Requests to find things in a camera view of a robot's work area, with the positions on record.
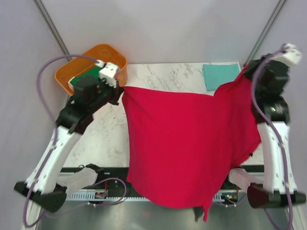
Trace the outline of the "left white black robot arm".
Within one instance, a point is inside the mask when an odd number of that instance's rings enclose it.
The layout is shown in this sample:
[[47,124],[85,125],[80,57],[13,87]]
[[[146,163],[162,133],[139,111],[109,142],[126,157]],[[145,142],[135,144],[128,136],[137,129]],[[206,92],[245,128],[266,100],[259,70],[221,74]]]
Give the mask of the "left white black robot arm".
[[94,113],[107,103],[118,105],[122,93],[116,78],[79,78],[73,96],[60,111],[54,134],[40,162],[26,181],[15,184],[14,190],[46,211],[55,213],[75,192],[91,185],[94,188],[104,186],[102,169],[94,164],[86,165],[65,179],[59,174],[69,153],[93,122]]

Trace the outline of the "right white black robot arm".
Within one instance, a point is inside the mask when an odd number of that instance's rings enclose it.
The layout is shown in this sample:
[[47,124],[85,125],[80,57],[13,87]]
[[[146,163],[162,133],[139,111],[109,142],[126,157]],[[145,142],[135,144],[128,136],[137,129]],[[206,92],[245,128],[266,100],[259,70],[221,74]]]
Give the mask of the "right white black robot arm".
[[252,182],[247,188],[252,208],[278,208],[300,205],[307,201],[295,183],[289,154],[290,115],[282,97],[289,80],[289,67],[264,57],[253,60],[244,70],[251,80],[251,110],[260,134],[263,159],[263,182]]

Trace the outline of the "red t shirt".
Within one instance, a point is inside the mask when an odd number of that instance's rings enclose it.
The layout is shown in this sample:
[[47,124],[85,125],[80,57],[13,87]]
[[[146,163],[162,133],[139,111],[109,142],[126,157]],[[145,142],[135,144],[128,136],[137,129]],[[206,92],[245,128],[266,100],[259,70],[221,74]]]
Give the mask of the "red t shirt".
[[127,180],[150,201],[207,212],[229,171],[261,142],[251,81],[239,73],[214,95],[125,87]]

